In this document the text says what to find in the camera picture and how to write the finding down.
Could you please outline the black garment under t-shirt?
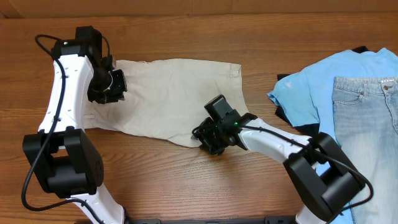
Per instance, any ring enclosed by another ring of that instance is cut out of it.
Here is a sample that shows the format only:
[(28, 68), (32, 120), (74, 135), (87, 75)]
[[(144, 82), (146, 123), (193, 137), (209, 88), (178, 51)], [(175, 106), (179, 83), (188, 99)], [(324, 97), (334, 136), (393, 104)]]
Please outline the black garment under t-shirt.
[(268, 93), (270, 100), (284, 111), (293, 127), (317, 124), (316, 133), (335, 135), (331, 95), (336, 76), (353, 77), (365, 73), (365, 66), (376, 56), (371, 51), (345, 50), (279, 79)]

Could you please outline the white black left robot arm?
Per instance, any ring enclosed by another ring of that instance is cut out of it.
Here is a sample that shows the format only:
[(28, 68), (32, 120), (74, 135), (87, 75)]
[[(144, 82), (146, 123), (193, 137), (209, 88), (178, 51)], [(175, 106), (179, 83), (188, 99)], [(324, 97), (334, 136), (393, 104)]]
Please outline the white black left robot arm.
[(103, 160), (84, 125), (87, 102), (124, 99), (123, 71), (111, 54), (102, 55), (107, 39), (92, 26), (77, 27), (74, 39), (54, 41), (46, 50), (54, 69), (49, 105), (37, 133), (22, 142), (30, 164), (22, 204), (41, 212), (74, 203), (92, 223), (131, 223), (104, 185)]

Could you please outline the light blue denim jeans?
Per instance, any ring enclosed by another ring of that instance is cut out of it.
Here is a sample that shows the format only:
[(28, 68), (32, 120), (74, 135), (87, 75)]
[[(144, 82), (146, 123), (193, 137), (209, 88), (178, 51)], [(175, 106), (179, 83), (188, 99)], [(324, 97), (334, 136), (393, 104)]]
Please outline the light blue denim jeans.
[(397, 78), (334, 79), (335, 137), (374, 188), (355, 223), (397, 223)]

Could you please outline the light blue t-shirt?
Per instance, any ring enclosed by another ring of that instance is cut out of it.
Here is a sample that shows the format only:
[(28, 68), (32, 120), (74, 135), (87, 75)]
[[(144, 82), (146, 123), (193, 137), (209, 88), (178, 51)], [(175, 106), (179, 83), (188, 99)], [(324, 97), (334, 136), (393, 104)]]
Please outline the light blue t-shirt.
[(293, 127), (317, 124), (374, 187), (353, 200), (355, 223), (397, 222), (397, 56), (345, 50), (281, 78), (268, 94)]

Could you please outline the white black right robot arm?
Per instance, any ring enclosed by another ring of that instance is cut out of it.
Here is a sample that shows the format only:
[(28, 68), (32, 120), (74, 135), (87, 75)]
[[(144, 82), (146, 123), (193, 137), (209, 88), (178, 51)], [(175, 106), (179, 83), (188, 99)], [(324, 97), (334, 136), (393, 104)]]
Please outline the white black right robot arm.
[(202, 149), (222, 154), (228, 146), (239, 146), (285, 167), (304, 207), (293, 217), (269, 217), (265, 223), (331, 223), (353, 207), (350, 201), (362, 189), (372, 186), (326, 133), (311, 138), (277, 129), (254, 114), (240, 115), (223, 95), (205, 110), (209, 116), (192, 131)]

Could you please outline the beige cotton shorts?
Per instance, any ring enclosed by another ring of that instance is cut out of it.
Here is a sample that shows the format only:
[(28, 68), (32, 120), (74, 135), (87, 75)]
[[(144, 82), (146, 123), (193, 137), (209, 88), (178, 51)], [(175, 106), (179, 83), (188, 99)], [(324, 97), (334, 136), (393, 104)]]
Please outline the beige cotton shorts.
[(248, 112), (241, 65), (175, 58), (153, 62), (119, 60), (127, 92), (117, 103), (86, 104), (85, 128), (120, 131), (198, 147), (192, 130), (208, 117), (204, 106), (223, 95), (239, 114)]

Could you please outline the black rail at table edge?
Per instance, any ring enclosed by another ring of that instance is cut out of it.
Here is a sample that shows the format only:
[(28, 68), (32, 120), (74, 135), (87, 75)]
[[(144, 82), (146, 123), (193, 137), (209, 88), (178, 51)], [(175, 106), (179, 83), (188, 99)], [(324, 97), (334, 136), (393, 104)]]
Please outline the black rail at table edge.
[(132, 220), (128, 218), (127, 224), (297, 224), (294, 216), (271, 216), (265, 218), (221, 219), (221, 220), (159, 220), (144, 219)]

